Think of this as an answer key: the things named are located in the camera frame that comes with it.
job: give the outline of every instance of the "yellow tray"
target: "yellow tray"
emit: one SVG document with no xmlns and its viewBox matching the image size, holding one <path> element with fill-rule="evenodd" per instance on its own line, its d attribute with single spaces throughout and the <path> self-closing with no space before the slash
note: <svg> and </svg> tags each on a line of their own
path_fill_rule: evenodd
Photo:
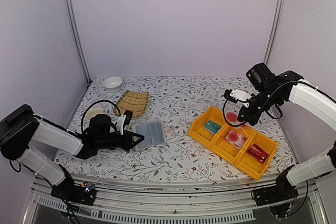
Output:
<svg viewBox="0 0 336 224">
<path fill-rule="evenodd" d="M 221 126 L 220 130 L 215 135 L 211 134 L 203 128 L 204 124 L 206 124 L 209 120 L 212 120 Z M 226 135 L 231 130 L 234 130 L 247 138 L 240 150 L 234 148 L 225 141 Z M 244 126 L 237 129 L 235 127 L 229 126 L 224 121 L 223 112 L 213 106 L 207 109 L 207 111 L 205 111 L 193 122 L 189 129 L 188 135 L 255 180 L 260 179 L 261 176 L 265 173 L 269 164 L 271 163 L 274 153 L 278 148 L 278 143 L 264 136 L 260 132 L 252 129 L 251 127 Z M 263 164 L 256 161 L 247 153 L 247 150 L 253 144 L 257 144 L 260 148 L 268 153 L 268 157 Z"/>
</svg>

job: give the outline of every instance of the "white bowl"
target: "white bowl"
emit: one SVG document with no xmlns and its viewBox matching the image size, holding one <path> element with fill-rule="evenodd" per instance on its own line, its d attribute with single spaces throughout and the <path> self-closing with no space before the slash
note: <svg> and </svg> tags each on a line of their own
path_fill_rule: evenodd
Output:
<svg viewBox="0 0 336 224">
<path fill-rule="evenodd" d="M 85 114 L 85 118 L 86 120 L 90 121 L 91 118 L 99 114 L 104 114 L 104 110 L 101 108 L 90 108 L 89 111 Z"/>
<path fill-rule="evenodd" d="M 103 82 L 103 86 L 106 89 L 106 91 L 108 92 L 117 92 L 119 90 L 121 90 L 122 87 L 122 78 L 118 77 L 118 76 L 113 76 L 110 78 L 107 78 L 104 82 Z"/>
</svg>

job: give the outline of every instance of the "table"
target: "table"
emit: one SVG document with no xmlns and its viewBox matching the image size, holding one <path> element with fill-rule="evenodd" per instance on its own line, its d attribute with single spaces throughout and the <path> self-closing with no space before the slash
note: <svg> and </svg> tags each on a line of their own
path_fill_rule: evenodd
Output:
<svg viewBox="0 0 336 224">
<path fill-rule="evenodd" d="M 59 151 L 55 161 L 69 172 L 100 178 L 141 182 L 182 183 L 242 179 L 248 176 L 210 150 L 187 136 L 192 122 L 209 106 L 222 108 L 225 89 L 238 88 L 249 93 L 256 91 L 246 78 L 228 77 L 129 77 L 124 78 L 121 91 L 107 93 L 104 79 L 94 79 L 89 86 L 69 129 L 80 132 L 80 120 L 85 109 L 95 101 L 117 102 L 127 90 L 149 92 L 145 114 L 131 121 L 135 124 L 161 120 L 164 122 L 166 143 L 141 151 L 101 150 L 87 160 L 77 159 Z M 99 104 L 104 113 L 116 122 L 110 104 Z M 227 111 L 238 112 L 236 104 Z M 279 143 L 265 175 L 280 173 L 295 163 L 293 153 L 277 120 L 265 113 L 253 128 Z"/>
</svg>

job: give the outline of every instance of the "metal frame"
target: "metal frame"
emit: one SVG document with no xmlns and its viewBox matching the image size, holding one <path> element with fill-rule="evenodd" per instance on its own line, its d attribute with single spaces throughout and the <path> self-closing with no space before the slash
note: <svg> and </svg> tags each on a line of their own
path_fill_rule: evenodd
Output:
<svg viewBox="0 0 336 224">
<path fill-rule="evenodd" d="M 74 7 L 72 5 L 72 0 L 65 0 L 65 5 L 66 5 L 69 21 L 70 21 L 72 36 L 75 41 L 75 46 L 76 46 L 80 66 L 82 68 L 87 84 L 90 84 L 92 80 L 91 80 L 91 76 L 89 73 L 88 65 L 84 57 L 83 48 L 80 42 L 76 19 L 75 19 Z"/>
<path fill-rule="evenodd" d="M 142 223 L 152 224 L 179 224 L 185 223 L 239 223 L 253 220 L 254 216 L 245 214 L 255 209 L 280 205 L 288 200 L 270 205 L 257 207 L 250 193 L 253 188 L 274 184 L 274 177 L 268 176 L 261 182 L 244 184 L 243 182 L 230 181 L 209 184 L 202 183 L 172 183 L 167 188 L 160 183 L 128 183 L 118 180 L 105 179 L 104 183 L 95 177 L 74 175 L 75 182 L 83 179 L 96 181 L 97 199 L 94 206 L 80 205 L 79 216 L 111 221 L 113 223 L 134 223 L 131 220 L 141 219 Z M 320 195 L 314 180 L 309 181 L 309 199 L 312 211 L 318 224 L 327 224 L 328 220 L 324 211 Z M 299 197 L 306 194 L 306 184 L 297 187 Z M 65 211 L 63 203 L 50 196 L 51 188 L 44 179 L 37 177 L 32 191 L 29 208 L 25 214 L 24 224 L 31 224 L 37 204 Z"/>
<path fill-rule="evenodd" d="M 70 125 L 72 119 L 74 118 L 75 114 L 77 113 L 77 110 L 78 110 L 78 108 L 79 108 L 79 106 L 80 106 L 80 104 L 81 104 L 81 102 L 82 102 L 84 96 L 86 95 L 86 92 L 88 91 L 88 88 L 89 88 L 89 85 L 86 86 L 85 91 L 84 91 L 83 94 L 80 96 L 80 99 L 78 100 L 75 109 L 74 109 L 73 112 L 71 113 L 71 116 L 69 117 L 69 120 L 68 120 L 68 122 L 66 123 L 66 126 L 65 126 L 66 129 L 69 127 L 69 125 Z M 54 153 L 54 155 L 53 155 L 53 157 L 52 157 L 52 159 L 51 159 L 52 161 L 55 161 L 55 158 L 56 158 L 56 156 L 57 156 L 57 154 L 58 154 L 59 151 L 60 151 L 59 149 L 57 149 L 57 150 L 55 151 L 55 153 Z"/>
<path fill-rule="evenodd" d="M 278 31 L 278 26 L 280 22 L 280 16 L 282 12 L 282 6 L 284 5 L 284 0 L 277 0 L 276 8 L 275 8 L 275 13 L 274 13 L 274 18 L 273 18 L 273 24 L 272 24 L 272 29 L 271 33 L 268 39 L 268 44 L 267 44 L 267 49 L 265 52 L 265 57 L 264 57 L 264 63 L 266 65 L 269 64 L 269 60 L 273 51 L 273 46 L 275 43 L 275 38 L 276 34 Z"/>
</svg>

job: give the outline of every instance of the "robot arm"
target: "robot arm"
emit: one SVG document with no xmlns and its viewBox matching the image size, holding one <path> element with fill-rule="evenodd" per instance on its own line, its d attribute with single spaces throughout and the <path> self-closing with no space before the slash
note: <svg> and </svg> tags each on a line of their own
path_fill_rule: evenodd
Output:
<svg viewBox="0 0 336 224">
<path fill-rule="evenodd" d="M 132 112 L 126 111 L 118 124 L 123 129 L 129 124 Z M 97 115 L 90 120 L 82 134 L 72 133 L 33 113 L 28 105 L 22 105 L 0 122 L 1 154 L 10 161 L 18 161 L 35 174 L 40 174 L 52 184 L 51 195 L 66 201 L 93 205 L 96 191 L 93 184 L 76 186 L 70 174 L 61 165 L 48 159 L 36 149 L 32 141 L 41 142 L 63 150 L 77 158 L 87 159 L 102 148 L 121 147 L 129 150 L 144 140 L 142 135 L 123 130 L 110 132 L 111 117 Z"/>
<path fill-rule="evenodd" d="M 311 85 L 302 76 L 287 71 L 275 76 L 263 63 L 255 65 L 247 73 L 249 81 L 259 91 L 250 97 L 240 90 L 226 90 L 227 100 L 243 103 L 238 120 L 255 125 L 264 111 L 275 105 L 279 111 L 284 101 L 290 101 L 308 110 L 336 131 L 336 101 Z M 312 178 L 336 170 L 336 142 L 321 154 L 308 161 L 288 167 L 276 179 L 277 197 L 289 195 L 295 186 Z"/>
</svg>

